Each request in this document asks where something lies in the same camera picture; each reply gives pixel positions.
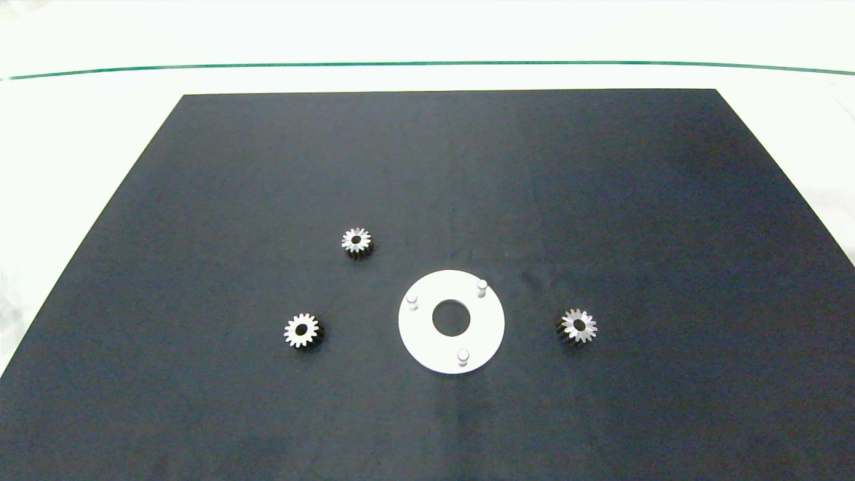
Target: green line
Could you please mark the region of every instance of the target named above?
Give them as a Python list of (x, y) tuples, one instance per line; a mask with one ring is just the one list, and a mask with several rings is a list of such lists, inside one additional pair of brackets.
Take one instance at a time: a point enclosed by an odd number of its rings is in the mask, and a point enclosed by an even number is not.
[(137, 72), (140, 70), (179, 70), (189, 68), (251, 68), (251, 67), (415, 67), (441, 65), (665, 65), (681, 67), (726, 67), (755, 68), (759, 70), (782, 70), (785, 72), (807, 72), (810, 74), (855, 75), (849, 70), (827, 68), (783, 67), (780, 65), (754, 65), (750, 63), (722, 62), (660, 62), (649, 60), (473, 60), (438, 62), (271, 62), (271, 63), (197, 63), (188, 65), (146, 65), (141, 67), (89, 68), (50, 72), (47, 74), (12, 75), (2, 80), (26, 80), (64, 75), (101, 74), (104, 72)]

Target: metal pin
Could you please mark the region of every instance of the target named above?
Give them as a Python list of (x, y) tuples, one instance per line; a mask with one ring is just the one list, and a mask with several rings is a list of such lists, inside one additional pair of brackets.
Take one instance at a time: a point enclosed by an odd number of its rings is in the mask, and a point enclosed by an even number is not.
[(484, 279), (478, 280), (478, 297), (484, 297), (486, 295), (486, 281)]
[(419, 297), (415, 294), (407, 294), (407, 302), (410, 304), (410, 310), (414, 311), (419, 308), (416, 302), (419, 300)]
[(457, 365), (464, 367), (469, 362), (469, 351), (461, 349), (457, 351)]

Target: white disc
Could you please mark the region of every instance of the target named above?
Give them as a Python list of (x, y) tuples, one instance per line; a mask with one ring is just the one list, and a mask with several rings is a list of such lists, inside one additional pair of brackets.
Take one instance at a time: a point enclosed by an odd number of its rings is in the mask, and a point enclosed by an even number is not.
[[(438, 270), (416, 281), (401, 300), (398, 330), (410, 354), (422, 365), (445, 374), (483, 366), (504, 336), (504, 311), (498, 296), (480, 278), (462, 270)], [(469, 327), (446, 336), (433, 325), (433, 309), (455, 300), (469, 310)]]

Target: black surface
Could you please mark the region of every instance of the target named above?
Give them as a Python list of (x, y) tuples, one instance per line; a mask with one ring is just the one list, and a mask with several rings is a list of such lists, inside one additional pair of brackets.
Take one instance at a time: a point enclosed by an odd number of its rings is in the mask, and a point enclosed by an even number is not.
[[(398, 336), (440, 269), (504, 306), (467, 375)], [(184, 97), (0, 380), (0, 478), (852, 479), (854, 293), (714, 91)]]

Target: gear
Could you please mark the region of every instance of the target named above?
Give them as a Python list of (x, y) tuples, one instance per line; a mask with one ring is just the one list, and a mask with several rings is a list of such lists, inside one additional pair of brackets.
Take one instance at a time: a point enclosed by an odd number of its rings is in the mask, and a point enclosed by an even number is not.
[(371, 241), (371, 234), (367, 230), (355, 228), (345, 232), (341, 247), (351, 258), (363, 258), (374, 250), (374, 242)]
[(317, 346), (323, 339), (323, 326), (311, 314), (294, 316), (285, 326), (285, 340), (296, 349), (307, 349)]
[[(576, 321), (585, 324), (583, 329), (577, 329)], [(562, 341), (565, 342), (588, 342), (597, 336), (597, 321), (589, 316), (587, 312), (579, 309), (570, 309), (564, 313), (564, 317), (558, 322), (557, 332)]]

